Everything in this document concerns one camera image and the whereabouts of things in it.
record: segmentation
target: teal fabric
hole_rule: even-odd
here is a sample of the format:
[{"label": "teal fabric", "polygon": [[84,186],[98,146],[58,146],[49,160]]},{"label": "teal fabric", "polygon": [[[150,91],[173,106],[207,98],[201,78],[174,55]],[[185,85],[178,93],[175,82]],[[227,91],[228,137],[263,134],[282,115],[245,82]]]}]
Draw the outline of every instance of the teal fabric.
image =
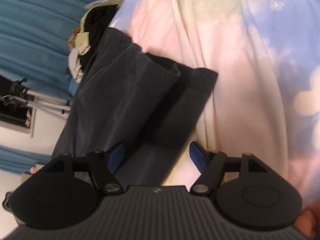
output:
[{"label": "teal fabric", "polygon": [[95,0],[0,0],[0,75],[61,98],[68,91],[68,37]]},{"label": "teal fabric", "polygon": [[37,163],[47,164],[50,160],[50,155],[30,153],[0,146],[0,169],[4,171],[21,174],[29,171]]}]

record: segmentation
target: tie-dye fabric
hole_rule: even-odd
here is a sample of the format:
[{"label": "tie-dye fabric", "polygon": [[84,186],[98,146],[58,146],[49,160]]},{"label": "tie-dye fabric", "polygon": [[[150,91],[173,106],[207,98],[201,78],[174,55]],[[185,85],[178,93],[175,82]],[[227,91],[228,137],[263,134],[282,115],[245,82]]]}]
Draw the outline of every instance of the tie-dye fabric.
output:
[{"label": "tie-dye fabric", "polygon": [[[255,154],[305,203],[320,195],[319,0],[125,0],[111,26],[144,51],[219,73],[196,126],[202,146]],[[199,175],[187,154],[167,184]]]}]

